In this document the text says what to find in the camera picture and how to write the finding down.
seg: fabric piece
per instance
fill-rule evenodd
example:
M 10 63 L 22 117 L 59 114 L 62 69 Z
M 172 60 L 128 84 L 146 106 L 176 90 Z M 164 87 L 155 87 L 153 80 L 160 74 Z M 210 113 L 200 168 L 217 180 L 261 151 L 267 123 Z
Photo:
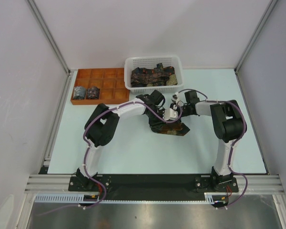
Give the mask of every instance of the fabric piece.
M 177 77 L 175 74 L 170 75 L 170 79 L 166 82 L 166 86 L 172 86 L 172 85 L 177 85 Z
M 132 87 L 166 86 L 170 76 L 175 73 L 174 67 L 163 68 L 163 64 L 157 64 L 154 69 L 136 68 L 132 71 Z
M 100 98 L 100 89 L 93 86 L 87 90 L 87 99 L 99 99 Z
M 153 83 L 153 87 L 166 86 L 166 81 L 158 81 Z
M 77 86 L 74 88 L 73 99 L 85 99 L 86 97 L 86 88 L 82 86 Z
M 163 68 L 164 72 L 165 73 L 170 73 L 169 75 L 173 75 L 175 74 L 175 68 L 174 67 L 166 67 L 166 68 Z

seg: orange sorting tray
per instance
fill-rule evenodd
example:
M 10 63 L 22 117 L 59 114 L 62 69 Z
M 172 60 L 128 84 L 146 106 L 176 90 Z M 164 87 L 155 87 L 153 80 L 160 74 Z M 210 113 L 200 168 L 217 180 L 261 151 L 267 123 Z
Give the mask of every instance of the orange sorting tray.
M 92 68 L 79 69 L 74 87 L 82 86 L 86 89 L 96 86 L 100 89 L 99 99 L 77 100 L 72 99 L 73 105 L 95 105 L 95 104 L 121 104 L 129 101 L 129 90 L 125 88 L 124 68 Z

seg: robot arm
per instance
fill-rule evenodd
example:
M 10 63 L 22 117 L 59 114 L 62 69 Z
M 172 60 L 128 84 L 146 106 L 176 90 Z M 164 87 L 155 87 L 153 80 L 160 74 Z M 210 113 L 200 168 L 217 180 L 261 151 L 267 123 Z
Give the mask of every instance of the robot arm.
M 192 90 L 185 93 L 186 103 L 182 104 L 182 116 L 206 115 L 212 117 L 214 132 L 219 139 L 217 159 L 212 167 L 211 176 L 216 185 L 231 182 L 233 174 L 229 167 L 232 166 L 235 147 L 232 143 L 241 135 L 244 124 L 240 114 L 229 103 L 238 106 L 236 101 L 228 103 L 214 103 L 200 101 L 196 91 Z M 107 113 L 101 119 L 97 120 L 87 131 L 86 138 L 92 143 L 90 153 L 86 159 L 88 173 L 94 176 L 97 173 L 97 164 L 101 155 L 102 147 L 108 144 L 114 135 L 120 118 L 128 118 L 134 115 L 146 114 L 149 117 L 149 125 L 153 132 L 169 135 L 185 135 L 190 129 L 181 122 L 181 119 L 173 123 L 166 123 L 164 120 L 176 119 L 181 113 L 178 94 L 173 96 L 173 103 L 169 109 L 159 107 L 161 101 L 165 102 L 164 96 L 159 91 L 154 91 L 150 95 L 139 95 L 134 100 L 127 102 L 127 106 L 119 105 L 117 110 Z M 98 115 L 108 110 L 104 104 L 99 104 L 91 117 L 89 118 L 85 129 Z M 163 117 L 158 119 L 154 113 Z M 80 172 L 85 175 L 83 166 Z

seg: black mounting plate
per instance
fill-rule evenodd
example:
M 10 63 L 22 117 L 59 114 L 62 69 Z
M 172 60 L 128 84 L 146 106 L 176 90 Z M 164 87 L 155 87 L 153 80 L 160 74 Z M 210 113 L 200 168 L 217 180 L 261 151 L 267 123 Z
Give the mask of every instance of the black mounting plate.
M 98 174 L 94 178 L 106 187 L 106 200 L 198 201 L 205 200 L 205 192 L 227 194 L 226 186 L 212 187 L 207 174 Z M 76 177 L 70 184 L 69 191 L 98 191 L 96 185 L 83 187 Z M 238 192 L 236 178 L 227 185 Z

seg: white plastic basket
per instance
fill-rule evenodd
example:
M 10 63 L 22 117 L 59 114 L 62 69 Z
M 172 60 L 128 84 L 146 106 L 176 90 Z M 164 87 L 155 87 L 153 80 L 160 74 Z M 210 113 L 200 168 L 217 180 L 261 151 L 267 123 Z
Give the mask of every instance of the white plastic basket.
M 130 81 L 132 76 L 132 70 L 137 67 L 153 69 L 157 67 L 158 63 L 162 63 L 163 67 L 172 66 L 175 68 L 178 85 L 157 87 L 131 87 Z M 125 87 L 133 94 L 149 94 L 154 90 L 158 90 L 162 93 L 176 92 L 184 85 L 181 61 L 176 55 L 127 58 L 124 67 L 124 81 Z

